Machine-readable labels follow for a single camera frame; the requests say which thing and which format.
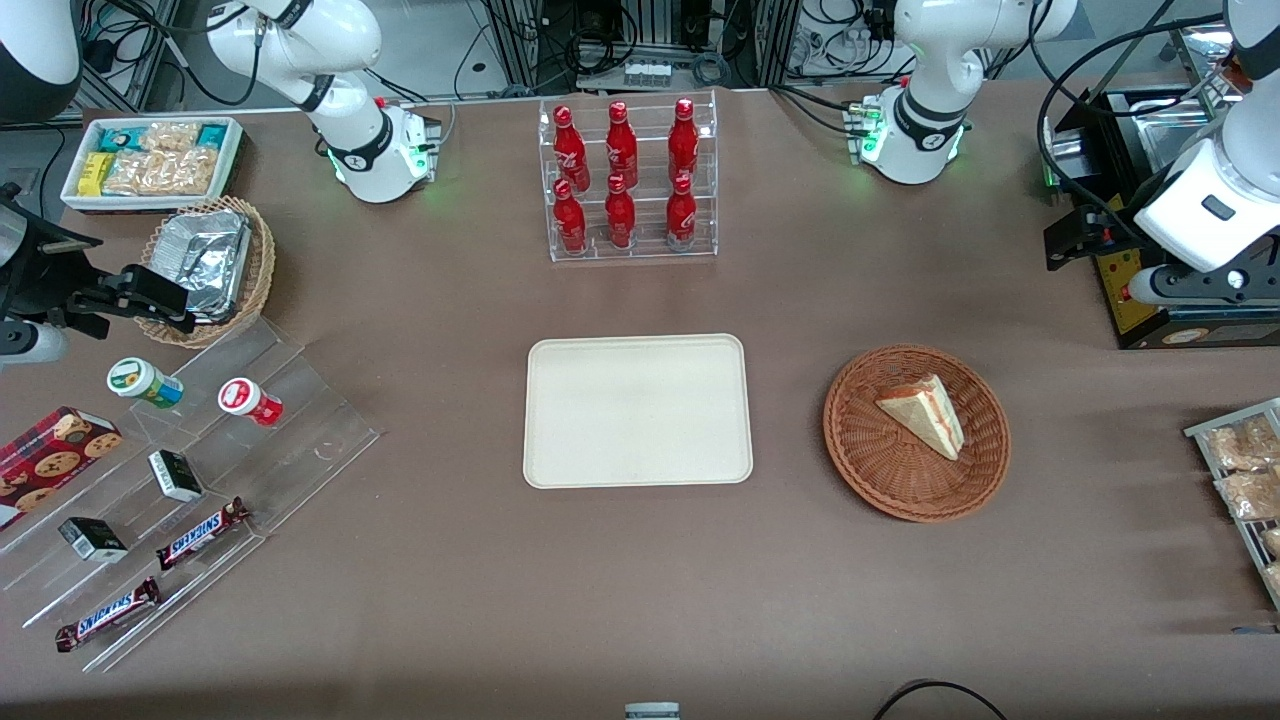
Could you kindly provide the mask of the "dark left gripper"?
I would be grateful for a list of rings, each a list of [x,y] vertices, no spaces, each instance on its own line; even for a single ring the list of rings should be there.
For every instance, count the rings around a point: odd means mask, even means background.
[[[1056,272],[1094,251],[1143,247],[1132,214],[1110,202],[1075,196],[1075,208],[1044,229],[1044,266]],[[1236,259],[1211,272],[1188,265],[1158,268],[1158,297],[1166,304],[1277,304],[1276,264]]]

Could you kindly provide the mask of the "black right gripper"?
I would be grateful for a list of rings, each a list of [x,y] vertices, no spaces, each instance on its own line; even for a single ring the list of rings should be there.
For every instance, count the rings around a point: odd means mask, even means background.
[[[118,274],[118,291],[86,291],[106,275],[86,256],[102,241],[26,210],[15,188],[3,190],[1,205],[3,320],[50,324],[96,340],[110,331],[105,316],[142,318],[183,334],[195,329],[180,284],[131,264]]]

